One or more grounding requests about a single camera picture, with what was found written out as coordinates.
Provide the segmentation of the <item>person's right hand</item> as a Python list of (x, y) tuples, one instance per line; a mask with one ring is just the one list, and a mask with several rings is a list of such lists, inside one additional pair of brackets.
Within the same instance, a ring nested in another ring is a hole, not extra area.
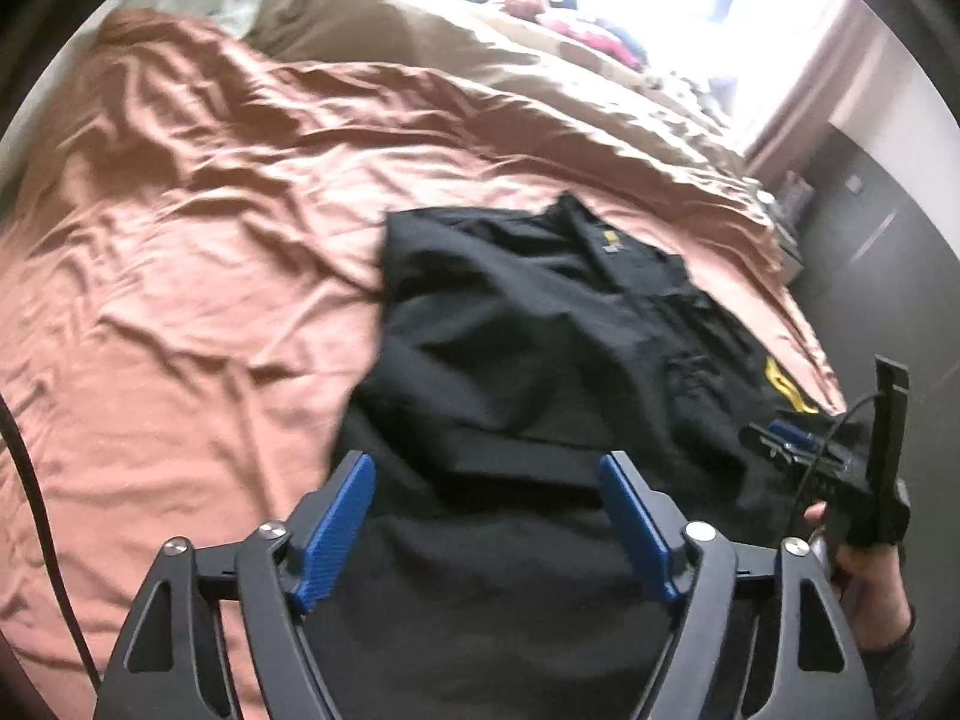
[(833, 566), (833, 583), (861, 652), (884, 650), (910, 632), (913, 610), (896, 544), (880, 543), (865, 550), (838, 544)]

